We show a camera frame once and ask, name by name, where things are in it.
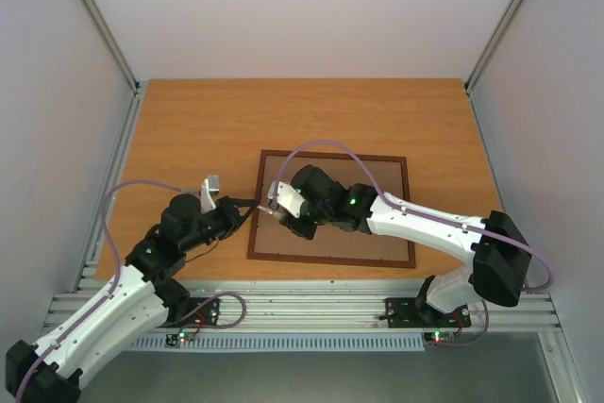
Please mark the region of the clear handle screwdriver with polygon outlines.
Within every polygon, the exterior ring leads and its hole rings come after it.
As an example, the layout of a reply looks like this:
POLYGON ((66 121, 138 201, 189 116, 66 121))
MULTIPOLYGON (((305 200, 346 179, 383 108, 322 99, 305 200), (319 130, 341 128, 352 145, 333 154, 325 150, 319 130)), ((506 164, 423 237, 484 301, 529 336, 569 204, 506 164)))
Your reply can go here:
POLYGON ((260 212, 277 219, 279 222, 281 222, 286 217, 286 215, 282 211, 274 210, 270 207, 257 206, 257 209, 260 212))

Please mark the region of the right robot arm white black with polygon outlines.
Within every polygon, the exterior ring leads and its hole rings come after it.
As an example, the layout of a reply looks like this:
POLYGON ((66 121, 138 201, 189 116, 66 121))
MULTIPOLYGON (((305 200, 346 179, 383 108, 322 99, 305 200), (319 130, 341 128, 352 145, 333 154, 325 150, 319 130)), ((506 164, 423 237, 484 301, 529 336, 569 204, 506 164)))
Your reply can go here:
POLYGON ((289 182, 272 182, 268 198, 284 211, 280 223, 306 240, 319 226, 331 225, 409 240, 461 261, 458 269, 424 280, 411 310, 423 326, 434 326, 469 303, 484 300, 513 308, 519 302, 531 255, 503 212, 481 218, 427 209, 373 185, 345 187, 313 165, 289 182))

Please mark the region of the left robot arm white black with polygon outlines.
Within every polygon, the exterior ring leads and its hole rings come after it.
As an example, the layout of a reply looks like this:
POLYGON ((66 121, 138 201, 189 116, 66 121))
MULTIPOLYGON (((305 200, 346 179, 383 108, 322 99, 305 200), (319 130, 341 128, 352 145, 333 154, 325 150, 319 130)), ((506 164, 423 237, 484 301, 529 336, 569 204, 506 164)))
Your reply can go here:
POLYGON ((203 309, 215 298, 191 297, 174 276, 188 252, 230 237, 257 205, 224 196, 203 211, 198 196, 175 196, 97 294, 35 343, 19 341, 8 350, 7 391, 18 402, 76 402, 92 377, 148 330, 214 326, 203 309))

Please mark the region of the left small circuit board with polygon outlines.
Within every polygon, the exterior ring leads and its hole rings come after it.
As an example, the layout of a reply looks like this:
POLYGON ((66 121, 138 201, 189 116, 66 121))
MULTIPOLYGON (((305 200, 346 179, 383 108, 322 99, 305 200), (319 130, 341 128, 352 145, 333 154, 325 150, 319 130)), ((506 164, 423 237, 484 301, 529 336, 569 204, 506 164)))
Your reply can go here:
POLYGON ((191 343, 195 339, 195 334, 192 332, 179 332, 167 334, 164 339, 166 347, 182 347, 185 344, 191 343))

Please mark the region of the small circuit board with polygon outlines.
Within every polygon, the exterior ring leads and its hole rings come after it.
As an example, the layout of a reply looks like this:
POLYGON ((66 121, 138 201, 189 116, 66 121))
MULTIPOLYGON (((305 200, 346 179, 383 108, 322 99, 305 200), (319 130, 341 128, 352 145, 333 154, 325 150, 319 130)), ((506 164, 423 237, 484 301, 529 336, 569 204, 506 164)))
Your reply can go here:
POLYGON ((195 334, 192 332, 179 332, 167 334, 164 339, 166 347, 182 347, 185 344, 191 343, 195 339, 195 334))
POLYGON ((424 341, 427 344, 445 344, 455 342, 461 336, 461 332, 435 330, 424 334, 424 341))

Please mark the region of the right small circuit board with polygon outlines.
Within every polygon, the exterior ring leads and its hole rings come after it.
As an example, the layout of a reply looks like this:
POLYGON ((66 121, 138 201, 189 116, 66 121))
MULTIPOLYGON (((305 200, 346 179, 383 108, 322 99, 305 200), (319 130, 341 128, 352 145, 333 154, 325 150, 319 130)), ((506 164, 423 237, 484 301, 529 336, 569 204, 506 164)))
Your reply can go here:
POLYGON ((424 341, 427 344, 445 344, 455 342, 461 336, 461 332, 435 330, 424 334, 424 341))

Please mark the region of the aluminium rail base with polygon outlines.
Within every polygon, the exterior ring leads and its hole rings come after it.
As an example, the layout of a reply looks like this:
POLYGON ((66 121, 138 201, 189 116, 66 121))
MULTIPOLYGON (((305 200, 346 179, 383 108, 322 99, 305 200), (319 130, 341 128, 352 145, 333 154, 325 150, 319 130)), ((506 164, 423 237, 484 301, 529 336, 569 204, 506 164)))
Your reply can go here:
MULTIPOLYGON (((221 292, 240 294, 247 316, 237 327, 251 331, 385 330, 387 297, 415 296, 425 277, 459 265, 435 250, 416 248, 416 268, 371 268, 266 260, 248 260, 244 253, 218 247, 187 264, 176 279, 193 296, 221 292)), ((109 257, 87 261, 70 293, 53 296, 42 333, 66 321, 109 277, 109 257)), ((523 294, 515 308, 489 303, 489 332, 557 332, 561 322, 548 293, 523 294)))

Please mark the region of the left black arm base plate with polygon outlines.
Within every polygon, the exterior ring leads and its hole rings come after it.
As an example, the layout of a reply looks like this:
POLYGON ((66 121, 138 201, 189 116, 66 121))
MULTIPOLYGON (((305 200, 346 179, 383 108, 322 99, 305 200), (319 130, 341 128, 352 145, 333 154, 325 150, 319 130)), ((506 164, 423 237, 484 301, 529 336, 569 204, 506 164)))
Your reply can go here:
POLYGON ((199 323, 213 327, 219 314, 219 299, 192 297, 170 309, 167 320, 160 327, 196 327, 199 323))

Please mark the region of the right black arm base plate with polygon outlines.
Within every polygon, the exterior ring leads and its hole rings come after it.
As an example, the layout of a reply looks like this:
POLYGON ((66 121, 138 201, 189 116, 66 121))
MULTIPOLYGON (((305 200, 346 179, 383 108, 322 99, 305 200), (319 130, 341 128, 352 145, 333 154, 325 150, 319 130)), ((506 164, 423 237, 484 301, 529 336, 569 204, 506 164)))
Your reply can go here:
POLYGON ((443 313, 433 309, 427 303, 417 303, 412 297, 390 297, 384 300, 384 304, 383 318, 390 328, 466 328, 472 326, 466 306, 460 306, 450 313, 443 313))

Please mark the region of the left aluminium corner post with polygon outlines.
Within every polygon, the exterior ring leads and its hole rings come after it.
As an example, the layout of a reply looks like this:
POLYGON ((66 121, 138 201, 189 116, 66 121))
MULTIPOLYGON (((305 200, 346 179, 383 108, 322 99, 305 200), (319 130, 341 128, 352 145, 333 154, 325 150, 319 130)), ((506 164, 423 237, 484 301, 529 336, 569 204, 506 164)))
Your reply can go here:
POLYGON ((140 88, 140 82, 135 77, 134 72, 130 68, 120 45, 116 41, 113 33, 110 30, 109 24, 106 21, 101 9, 98 7, 95 0, 80 0, 105 46, 108 48, 113 60, 117 64, 122 76, 124 77, 128 87, 136 93, 140 88))

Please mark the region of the aluminium corner post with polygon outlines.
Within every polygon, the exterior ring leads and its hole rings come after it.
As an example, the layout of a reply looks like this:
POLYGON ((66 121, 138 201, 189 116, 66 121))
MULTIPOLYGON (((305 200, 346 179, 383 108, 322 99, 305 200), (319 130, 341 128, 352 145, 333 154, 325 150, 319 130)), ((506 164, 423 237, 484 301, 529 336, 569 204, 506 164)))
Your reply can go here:
POLYGON ((473 90, 494 57, 497 48, 504 40, 526 1, 527 0, 509 0, 506 7, 504 7, 503 12, 495 25, 495 29, 485 43, 469 76, 465 79, 464 88, 468 96, 472 95, 473 90))
POLYGON ((120 45, 116 41, 113 33, 110 30, 109 24, 106 21, 101 9, 98 7, 95 0, 80 0, 105 46, 108 48, 113 60, 117 64, 122 76, 124 77, 128 87, 136 93, 140 88, 140 82, 135 77, 134 72, 130 68, 120 45))

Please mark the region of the right aluminium corner post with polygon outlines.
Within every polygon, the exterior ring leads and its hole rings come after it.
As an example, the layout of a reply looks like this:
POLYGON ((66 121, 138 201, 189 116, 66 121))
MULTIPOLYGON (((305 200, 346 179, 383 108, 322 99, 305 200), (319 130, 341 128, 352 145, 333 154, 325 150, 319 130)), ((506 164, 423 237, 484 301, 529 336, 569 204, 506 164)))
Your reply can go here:
POLYGON ((526 1, 527 0, 509 0, 506 7, 504 7, 503 12, 495 25, 495 29, 485 43, 469 76, 465 79, 464 88, 468 96, 472 95, 473 90, 494 57, 497 48, 504 40, 526 1))

